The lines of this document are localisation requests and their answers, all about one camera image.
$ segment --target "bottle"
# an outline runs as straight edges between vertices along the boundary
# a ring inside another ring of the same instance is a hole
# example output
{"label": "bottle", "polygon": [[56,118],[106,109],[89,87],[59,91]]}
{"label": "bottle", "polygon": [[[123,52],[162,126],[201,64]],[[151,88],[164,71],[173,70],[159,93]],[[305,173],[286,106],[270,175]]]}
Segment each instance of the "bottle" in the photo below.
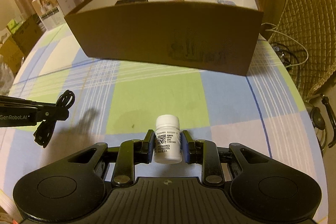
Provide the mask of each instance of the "bottle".
{"label": "bottle", "polygon": [[156,119],[154,161],[159,164],[177,164],[182,161],[180,121],[174,115]]}

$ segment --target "crosshair logo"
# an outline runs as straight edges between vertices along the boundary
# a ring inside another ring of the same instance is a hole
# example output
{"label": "crosshair logo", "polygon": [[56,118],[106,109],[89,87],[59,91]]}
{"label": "crosshair logo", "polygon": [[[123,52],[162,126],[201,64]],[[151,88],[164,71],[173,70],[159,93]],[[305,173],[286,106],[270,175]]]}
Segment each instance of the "crosshair logo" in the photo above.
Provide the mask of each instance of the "crosshair logo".
{"label": "crosshair logo", "polygon": [[169,185],[169,184],[172,184],[173,182],[171,180],[167,179],[163,183],[166,184],[166,185]]}

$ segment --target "white cord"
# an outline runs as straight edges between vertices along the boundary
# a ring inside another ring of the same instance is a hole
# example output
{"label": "white cord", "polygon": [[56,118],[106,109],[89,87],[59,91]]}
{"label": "white cord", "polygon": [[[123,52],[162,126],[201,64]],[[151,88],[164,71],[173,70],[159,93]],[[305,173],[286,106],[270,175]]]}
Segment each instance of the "white cord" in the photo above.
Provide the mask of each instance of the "white cord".
{"label": "white cord", "polygon": [[302,45],[300,42],[296,41],[294,38],[291,38],[290,36],[286,35],[285,33],[274,30],[277,27],[275,24],[268,23],[268,22],[262,23],[262,25],[265,25],[265,24],[269,24],[269,25],[275,26],[274,28],[269,29],[269,30],[265,30],[265,31],[276,32],[276,33],[279,33],[281,35],[284,35],[285,37],[288,37],[289,39],[293,40],[294,42],[298,43],[301,47],[303,47],[303,49],[305,50],[305,52],[307,54],[307,58],[303,62],[297,63],[297,64],[291,64],[291,65],[285,66],[285,68],[294,67],[294,66],[300,66],[300,65],[302,65],[302,64],[304,64],[304,63],[307,62],[307,60],[309,58],[309,54],[308,54],[308,50],[305,48],[304,45]]}

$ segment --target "quilted chair cover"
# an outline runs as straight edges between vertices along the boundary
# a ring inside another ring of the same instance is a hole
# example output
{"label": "quilted chair cover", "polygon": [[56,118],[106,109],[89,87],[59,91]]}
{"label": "quilted chair cover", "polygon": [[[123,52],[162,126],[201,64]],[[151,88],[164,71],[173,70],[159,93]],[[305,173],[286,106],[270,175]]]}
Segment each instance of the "quilted chair cover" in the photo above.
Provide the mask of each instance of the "quilted chair cover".
{"label": "quilted chair cover", "polygon": [[[336,70],[336,0],[287,0],[276,28],[303,44],[309,59],[300,67],[289,71],[295,82],[299,76],[298,90],[302,98],[316,92]],[[273,33],[269,42],[286,45],[299,62],[306,58],[304,49],[285,37]]]}

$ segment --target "plaid tablecloth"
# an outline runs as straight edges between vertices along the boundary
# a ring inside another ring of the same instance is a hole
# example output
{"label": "plaid tablecloth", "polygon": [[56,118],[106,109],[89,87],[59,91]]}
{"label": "plaid tablecloth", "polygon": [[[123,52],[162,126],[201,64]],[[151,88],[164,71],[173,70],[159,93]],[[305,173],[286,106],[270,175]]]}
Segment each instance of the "plaid tablecloth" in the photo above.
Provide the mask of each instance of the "plaid tablecloth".
{"label": "plaid tablecloth", "polygon": [[[36,127],[0,129],[0,206],[10,213],[14,185],[23,175],[96,142],[118,146],[142,139],[159,115],[173,114],[194,139],[222,147],[239,142],[313,177],[323,193],[315,220],[327,223],[325,171],[312,124],[289,74],[261,37],[243,77],[88,58],[65,24],[41,37],[10,96],[56,102],[67,89],[76,102],[68,120],[57,122],[47,148],[34,142]],[[135,172],[200,176],[201,166],[151,163],[136,165]]]}

